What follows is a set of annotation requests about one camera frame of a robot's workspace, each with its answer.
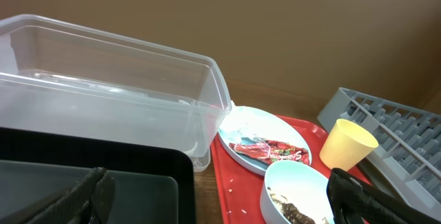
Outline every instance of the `transparent storage container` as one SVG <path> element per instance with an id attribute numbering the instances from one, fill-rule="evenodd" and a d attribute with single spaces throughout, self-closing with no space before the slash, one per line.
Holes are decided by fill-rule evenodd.
<path id="1" fill-rule="evenodd" d="M 211 58 L 34 15 L 0 21 L 0 126 L 177 149 L 203 170 L 230 110 Z"/>

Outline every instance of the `brown wall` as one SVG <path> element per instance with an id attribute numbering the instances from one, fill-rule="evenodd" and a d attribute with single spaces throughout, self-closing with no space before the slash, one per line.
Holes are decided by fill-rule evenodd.
<path id="1" fill-rule="evenodd" d="M 317 99 L 345 86 L 420 106 L 439 82 L 441 0 L 0 0 L 0 19 L 21 13 L 204 54 L 236 85 Z"/>

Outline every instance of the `gray dish rack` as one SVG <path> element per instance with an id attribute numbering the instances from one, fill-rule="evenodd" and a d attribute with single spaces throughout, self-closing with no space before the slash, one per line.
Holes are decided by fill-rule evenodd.
<path id="1" fill-rule="evenodd" d="M 370 131 L 379 146 L 367 160 L 411 207 L 441 221 L 441 116 L 339 88 L 318 120 L 330 132 L 337 119 Z"/>

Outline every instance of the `candy wrapper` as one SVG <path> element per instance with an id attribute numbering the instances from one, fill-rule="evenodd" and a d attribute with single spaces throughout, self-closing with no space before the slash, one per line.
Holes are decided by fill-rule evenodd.
<path id="1" fill-rule="evenodd" d="M 238 154 L 244 154 L 267 165 L 280 160 L 292 160 L 309 165 L 308 150 L 280 141 L 265 140 L 251 145 L 230 143 L 229 146 Z"/>

